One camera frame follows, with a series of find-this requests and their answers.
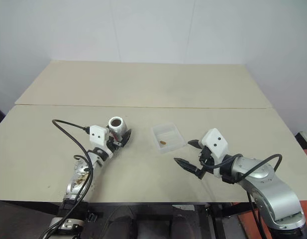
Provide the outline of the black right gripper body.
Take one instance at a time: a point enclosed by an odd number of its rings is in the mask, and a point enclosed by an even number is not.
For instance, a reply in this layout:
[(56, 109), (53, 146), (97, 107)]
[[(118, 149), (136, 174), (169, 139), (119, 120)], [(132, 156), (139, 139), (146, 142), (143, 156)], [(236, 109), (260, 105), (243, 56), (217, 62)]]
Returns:
[(208, 147), (200, 146), (200, 144), (197, 142), (196, 148), (201, 149), (199, 162), (202, 168), (197, 171), (197, 177), (202, 180), (206, 173), (213, 174), (214, 159), (211, 156), (211, 151)]

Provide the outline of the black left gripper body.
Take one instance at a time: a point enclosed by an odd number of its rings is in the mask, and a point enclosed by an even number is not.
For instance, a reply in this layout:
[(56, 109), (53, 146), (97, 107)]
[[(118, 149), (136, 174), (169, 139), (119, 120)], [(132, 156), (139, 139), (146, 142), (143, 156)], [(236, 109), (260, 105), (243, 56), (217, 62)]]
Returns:
[(124, 145), (121, 142), (118, 142), (112, 136), (105, 137), (105, 152), (108, 156), (113, 156), (113, 153), (119, 148), (123, 148)]

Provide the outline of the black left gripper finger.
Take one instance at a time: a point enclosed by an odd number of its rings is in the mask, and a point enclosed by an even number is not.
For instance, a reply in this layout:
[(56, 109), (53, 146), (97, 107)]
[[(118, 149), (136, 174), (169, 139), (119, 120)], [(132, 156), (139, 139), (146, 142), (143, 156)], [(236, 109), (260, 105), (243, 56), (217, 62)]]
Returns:
[(131, 136), (131, 132), (132, 132), (132, 129), (129, 129), (129, 130), (122, 136), (122, 140), (119, 142), (119, 143), (120, 143), (119, 147), (124, 147), (124, 146), (128, 143), (128, 141), (129, 141), (129, 139), (130, 139), (130, 136)]

